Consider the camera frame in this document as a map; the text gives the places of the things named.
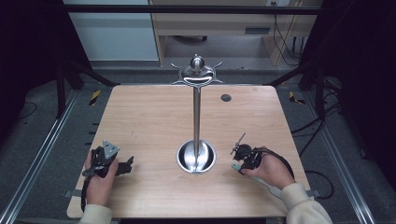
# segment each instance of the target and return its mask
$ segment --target round metal base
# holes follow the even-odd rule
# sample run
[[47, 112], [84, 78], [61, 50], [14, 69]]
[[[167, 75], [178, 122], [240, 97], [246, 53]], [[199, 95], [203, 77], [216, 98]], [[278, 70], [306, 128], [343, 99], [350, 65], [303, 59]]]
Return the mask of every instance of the round metal base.
[[205, 140], [200, 140], [199, 155], [195, 158], [194, 140], [183, 143], [177, 151], [178, 165], [189, 174], [203, 174], [209, 171], [216, 161], [216, 151]]

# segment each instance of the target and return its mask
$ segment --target wall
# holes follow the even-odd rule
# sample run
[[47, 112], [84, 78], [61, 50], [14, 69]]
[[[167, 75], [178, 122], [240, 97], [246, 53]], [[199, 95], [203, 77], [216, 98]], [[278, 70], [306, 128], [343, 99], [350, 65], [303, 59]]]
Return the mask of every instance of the wall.
[[[65, 4], [147, 5], [147, 0], [64, 0]], [[158, 61], [151, 17], [144, 14], [69, 13], [92, 66]]]

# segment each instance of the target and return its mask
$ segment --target metal rail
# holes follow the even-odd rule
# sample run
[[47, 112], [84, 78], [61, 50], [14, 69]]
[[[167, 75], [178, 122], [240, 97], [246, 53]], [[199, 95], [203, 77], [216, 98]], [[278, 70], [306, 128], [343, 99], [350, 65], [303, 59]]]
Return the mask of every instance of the metal rail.
[[35, 180], [37, 179], [41, 168], [43, 167], [48, 155], [50, 154], [52, 147], [56, 139], [58, 138], [58, 135], [62, 130], [62, 127], [64, 126], [64, 123], [67, 120], [71, 109], [73, 108], [77, 96], [78, 91], [72, 91], [67, 102], [67, 108], [65, 109], [63, 115], [59, 119], [55, 120], [51, 130], [49, 131], [49, 134], [47, 135], [46, 140], [39, 149], [37, 155], [35, 156], [35, 160], [32, 162], [29, 170], [27, 171], [25, 177], [20, 183], [17, 191], [14, 193], [12, 199], [8, 203], [6, 209], [2, 212], [0, 216], [1, 224], [11, 224], [17, 218], [17, 215], [20, 212], [23, 203], [25, 202], [28, 194], [30, 193], [30, 190], [35, 183]]
[[240, 7], [240, 6], [181, 6], [181, 5], [44, 5], [43, 9], [87, 13], [198, 13], [198, 14], [276, 14], [322, 15], [337, 9], [323, 7]]
[[[307, 99], [312, 114], [315, 118], [317, 118], [318, 115], [314, 108], [314, 100], [312, 99], [312, 96], [308, 93], [304, 93], [304, 98]], [[336, 144], [332, 140], [332, 136], [330, 135], [329, 130], [326, 128], [326, 125], [323, 126], [321, 134], [327, 151], [329, 152], [329, 157], [332, 160], [332, 164], [334, 165], [335, 171], [340, 177], [341, 183], [343, 184], [346, 191], [346, 195], [348, 196], [360, 223], [375, 224], [375, 220], [370, 208], [361, 195], [361, 191], [359, 190], [358, 185], [347, 168], [347, 165], [338, 151]]]

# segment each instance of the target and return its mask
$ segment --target metal pole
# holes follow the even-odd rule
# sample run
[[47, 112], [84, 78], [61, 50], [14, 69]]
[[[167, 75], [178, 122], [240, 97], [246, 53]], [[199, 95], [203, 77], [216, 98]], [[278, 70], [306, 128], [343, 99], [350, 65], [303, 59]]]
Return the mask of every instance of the metal pole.
[[198, 166], [199, 156], [199, 130], [200, 130], [200, 118], [201, 118], [201, 92], [198, 88], [194, 89], [194, 156], [195, 156], [195, 167]]

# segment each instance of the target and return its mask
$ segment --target gray floor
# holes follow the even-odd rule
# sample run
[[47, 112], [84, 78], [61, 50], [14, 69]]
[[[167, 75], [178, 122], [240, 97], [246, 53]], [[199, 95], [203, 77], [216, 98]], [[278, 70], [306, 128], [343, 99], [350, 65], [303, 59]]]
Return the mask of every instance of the gray floor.
[[[201, 54], [206, 63], [215, 65], [223, 62], [218, 70], [218, 78], [228, 84], [268, 83], [286, 74], [292, 66], [281, 64], [273, 67], [259, 37], [210, 36], [206, 42], [200, 38], [173, 37], [168, 40], [165, 61], [167, 64], [185, 66], [193, 54]], [[177, 70], [169, 65], [146, 65], [137, 63], [136, 69], [103, 70], [97, 72], [111, 80], [122, 83], [170, 83], [177, 79]], [[98, 84], [95, 80], [82, 75], [86, 84], [78, 93], [70, 115], [56, 139], [51, 151], [40, 170], [18, 218], [45, 218], [69, 220], [65, 211], [69, 199], [63, 197], [66, 189], [72, 189], [78, 180], [81, 164], [91, 146], [100, 122], [111, 88]], [[300, 92], [297, 83], [300, 77], [293, 78], [277, 87], [279, 100], [284, 109], [290, 129], [295, 130], [314, 119], [309, 104], [300, 105], [289, 100], [293, 91], [297, 99], [309, 100], [312, 92]], [[89, 105], [92, 93], [101, 90], [96, 105]], [[25, 119], [19, 119], [6, 142], [0, 148], [0, 209], [3, 211], [22, 182], [30, 165], [35, 159], [41, 144], [45, 141], [56, 116], [55, 82], [47, 83], [29, 92], [26, 102], [36, 104], [36, 111]], [[328, 98], [329, 107], [337, 102], [334, 96]], [[32, 104], [26, 104], [21, 117], [34, 110]], [[318, 125], [299, 134], [310, 134]], [[346, 166], [353, 176], [364, 201], [370, 208], [376, 223], [396, 223], [396, 193], [374, 161], [361, 158], [359, 147], [342, 114], [335, 111], [326, 118], [326, 130], [337, 145]], [[309, 136], [295, 137], [294, 141], [301, 150]], [[329, 147], [319, 134], [302, 156], [305, 170], [325, 174], [334, 184], [334, 195], [328, 200], [318, 200], [329, 212], [334, 223], [361, 223], [356, 208], [350, 201], [342, 178], [337, 173]], [[324, 195], [330, 193], [329, 183], [318, 175], [307, 174], [312, 189], [319, 189]]]

